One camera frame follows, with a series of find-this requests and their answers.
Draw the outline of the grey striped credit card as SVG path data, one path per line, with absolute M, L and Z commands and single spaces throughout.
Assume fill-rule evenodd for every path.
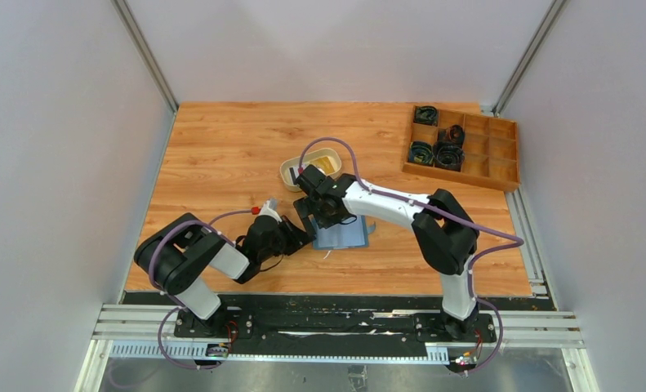
M 296 186 L 296 179 L 300 175 L 301 169 L 297 166 L 292 166 L 287 169 L 288 179 L 293 186 Z

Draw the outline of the blue leather card holder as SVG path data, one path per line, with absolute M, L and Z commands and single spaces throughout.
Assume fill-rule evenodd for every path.
M 315 227 L 312 247 L 322 251 L 369 247 L 375 231 L 375 221 L 367 223 L 366 216 L 354 216 L 327 229 Z

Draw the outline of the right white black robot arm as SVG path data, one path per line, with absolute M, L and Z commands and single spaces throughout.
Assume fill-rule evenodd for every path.
M 299 171 L 296 185 L 305 197 L 294 207 L 307 231 L 328 229 L 354 216 L 367 216 L 411 231 L 443 288 L 439 323 L 447 337 L 463 341 L 475 330 L 479 312 L 468 263 L 479 233 L 454 196 L 445 189 L 408 194 L 373 185 L 352 174 L 334 179 L 314 166 Z

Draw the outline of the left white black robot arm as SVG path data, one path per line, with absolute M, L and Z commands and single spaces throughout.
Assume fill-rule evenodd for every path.
M 202 279 L 203 271 L 211 267 L 244 284 L 266 271 L 267 260 L 290 256 L 314 239 L 311 226 L 301 229 L 285 216 L 259 215 L 232 243 L 185 213 L 142 242 L 133 261 L 155 288 L 183 308 L 180 321 L 204 336 L 216 337 L 228 325 L 227 307 Z

